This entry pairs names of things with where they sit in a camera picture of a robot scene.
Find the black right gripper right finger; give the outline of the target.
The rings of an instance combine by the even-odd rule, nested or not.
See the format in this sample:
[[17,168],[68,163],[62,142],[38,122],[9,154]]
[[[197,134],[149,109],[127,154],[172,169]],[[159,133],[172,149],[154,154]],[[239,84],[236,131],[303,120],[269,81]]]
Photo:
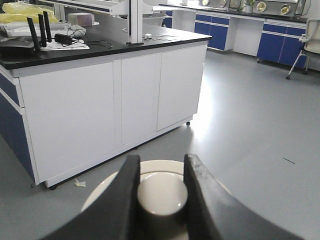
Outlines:
[[216,180],[195,154],[185,154],[186,223],[191,240],[300,240],[257,214]]

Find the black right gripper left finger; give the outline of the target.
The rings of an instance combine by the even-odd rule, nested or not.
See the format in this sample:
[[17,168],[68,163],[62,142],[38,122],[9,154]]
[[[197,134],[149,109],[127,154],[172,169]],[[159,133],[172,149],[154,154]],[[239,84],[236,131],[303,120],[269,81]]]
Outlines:
[[129,155],[102,194],[82,213],[44,240],[133,240],[141,158]]

